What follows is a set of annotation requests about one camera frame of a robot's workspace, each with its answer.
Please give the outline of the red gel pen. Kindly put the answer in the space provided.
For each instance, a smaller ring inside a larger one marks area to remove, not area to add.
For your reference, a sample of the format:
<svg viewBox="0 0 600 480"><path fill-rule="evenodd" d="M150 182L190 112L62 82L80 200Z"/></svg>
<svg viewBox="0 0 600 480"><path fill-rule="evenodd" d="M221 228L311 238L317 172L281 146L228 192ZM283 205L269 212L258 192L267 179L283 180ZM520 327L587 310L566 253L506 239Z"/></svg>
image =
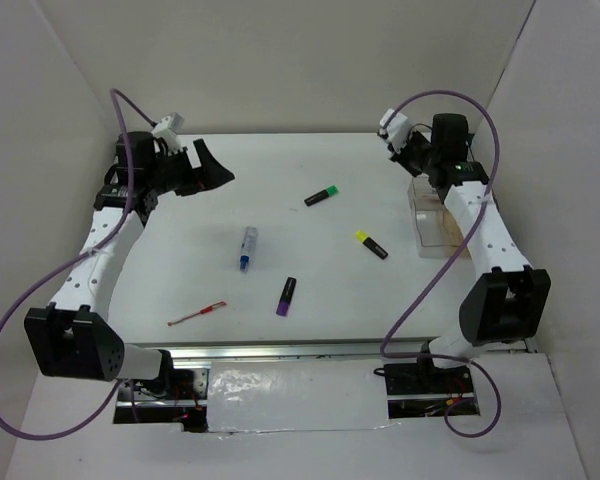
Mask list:
<svg viewBox="0 0 600 480"><path fill-rule="evenodd" d="M204 307L204 308L202 308L202 309L200 309L200 310L198 310L198 311L196 311L194 313L188 314L188 315L186 315L184 317L181 317L179 319L176 319L176 320L171 320L171 321L167 322L167 326L172 327L172 326L181 324L181 323L186 322L186 321L188 321L190 319L193 319L193 318L198 317L198 316L209 314L209 313L211 313L211 312L213 312L215 310L218 310L220 308L224 308L226 306L227 306L227 303L224 302L224 301L213 303L213 304L211 304L211 305L209 305L207 307Z"/></svg>

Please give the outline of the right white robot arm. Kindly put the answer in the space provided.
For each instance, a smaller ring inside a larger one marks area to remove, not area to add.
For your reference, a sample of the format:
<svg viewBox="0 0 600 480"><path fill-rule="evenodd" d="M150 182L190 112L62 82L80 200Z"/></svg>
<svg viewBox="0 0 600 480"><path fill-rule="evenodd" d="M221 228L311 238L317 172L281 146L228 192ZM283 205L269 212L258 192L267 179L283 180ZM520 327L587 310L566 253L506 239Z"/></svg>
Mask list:
<svg viewBox="0 0 600 480"><path fill-rule="evenodd" d="M425 346L428 360L416 369L420 387L437 392L462 359L475 358L494 344L533 337L551 280L546 270L532 267L511 238L487 189L485 169L469 156L465 116L437 114L430 135L424 136L405 115L389 109L380 126L391 161L414 177L426 175L467 240L476 274L457 323Z"/></svg>

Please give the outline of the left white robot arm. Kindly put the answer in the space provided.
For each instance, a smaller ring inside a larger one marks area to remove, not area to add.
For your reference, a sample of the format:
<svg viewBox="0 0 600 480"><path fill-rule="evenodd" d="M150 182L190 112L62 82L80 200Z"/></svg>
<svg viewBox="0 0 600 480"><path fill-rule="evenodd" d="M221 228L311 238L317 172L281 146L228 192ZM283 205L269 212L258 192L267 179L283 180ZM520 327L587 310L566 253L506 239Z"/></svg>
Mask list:
<svg viewBox="0 0 600 480"><path fill-rule="evenodd" d="M123 341L108 323L109 307L132 247L161 195L185 197L234 180L202 139L170 150L165 140L136 131L119 137L116 158L94 201L81 260L44 308L32 308L24 328L43 375L73 379L141 381L156 399L176 390L177 374L165 350Z"/></svg>

